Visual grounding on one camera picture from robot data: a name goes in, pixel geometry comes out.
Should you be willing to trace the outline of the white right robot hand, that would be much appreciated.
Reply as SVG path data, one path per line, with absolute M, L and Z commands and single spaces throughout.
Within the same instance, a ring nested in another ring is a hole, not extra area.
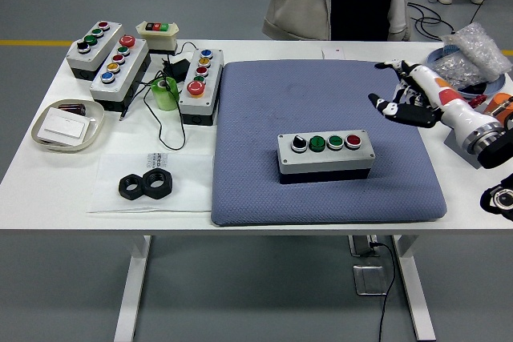
M 500 121 L 477 112 L 444 78 L 428 66 L 403 60 L 379 62 L 378 69 L 392 68 L 399 79 L 391 101 L 368 95 L 386 119 L 415 127 L 432 128 L 437 122 L 451 128 L 457 144 L 470 154 L 479 153 L 505 133 Z

